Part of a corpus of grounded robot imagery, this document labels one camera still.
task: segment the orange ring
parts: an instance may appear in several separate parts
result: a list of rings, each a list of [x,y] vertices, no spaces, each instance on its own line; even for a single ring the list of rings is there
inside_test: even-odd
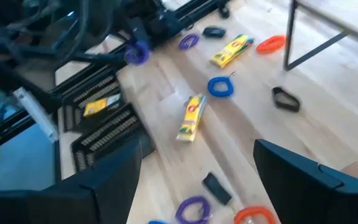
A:
[[[241,224],[246,217],[250,217],[252,215],[263,215],[266,217],[268,224],[276,223],[274,215],[269,209],[262,206],[254,206],[239,211],[234,217],[234,224]]]
[[[256,52],[258,54],[272,53],[285,45],[285,39],[286,37],[284,35],[274,35],[260,43],[256,47]]]

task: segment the purple rubber band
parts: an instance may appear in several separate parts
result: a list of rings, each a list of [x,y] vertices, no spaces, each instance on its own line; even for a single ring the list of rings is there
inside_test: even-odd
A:
[[[168,224],[167,222],[161,220],[151,220],[148,224]]]
[[[139,40],[134,46],[129,45],[126,48],[125,60],[128,63],[141,65],[148,60],[148,55],[148,44]]]
[[[180,41],[179,48],[181,50],[189,49],[190,47],[193,47],[195,44],[197,44],[198,40],[199,35],[189,34]]]
[[[196,221],[188,221],[183,217],[184,210],[195,203],[202,204],[202,218]],[[176,219],[180,224],[205,224],[208,222],[210,217],[210,205],[205,197],[203,196],[194,196],[188,199],[185,199],[179,206],[176,212]]]

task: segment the white bracket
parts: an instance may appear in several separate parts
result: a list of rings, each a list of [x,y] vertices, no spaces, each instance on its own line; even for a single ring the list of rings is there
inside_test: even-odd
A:
[[[51,142],[59,140],[59,132],[57,131],[56,125],[30,92],[27,92],[21,87],[14,91],[13,95],[18,99],[25,110],[28,111],[29,115],[32,116]]]

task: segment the black slot rack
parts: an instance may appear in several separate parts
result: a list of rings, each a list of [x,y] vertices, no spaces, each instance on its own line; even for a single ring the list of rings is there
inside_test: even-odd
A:
[[[119,93],[121,97],[116,103],[89,117],[83,116],[87,103]],[[115,71],[111,68],[103,69],[71,89],[62,99],[64,132],[85,133],[92,130],[101,120],[124,104],[124,96]]]
[[[71,144],[76,171],[92,166],[134,139],[141,143],[143,157],[154,151],[144,125],[133,105],[128,103]]]

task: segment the blue rubber band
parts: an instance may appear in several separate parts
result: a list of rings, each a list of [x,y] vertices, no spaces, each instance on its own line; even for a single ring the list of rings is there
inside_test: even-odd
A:
[[[227,90],[218,91],[215,90],[215,85],[219,82],[224,82],[227,86]],[[230,77],[215,77],[208,82],[208,91],[212,96],[216,97],[228,97],[234,93],[233,83],[230,81]]]

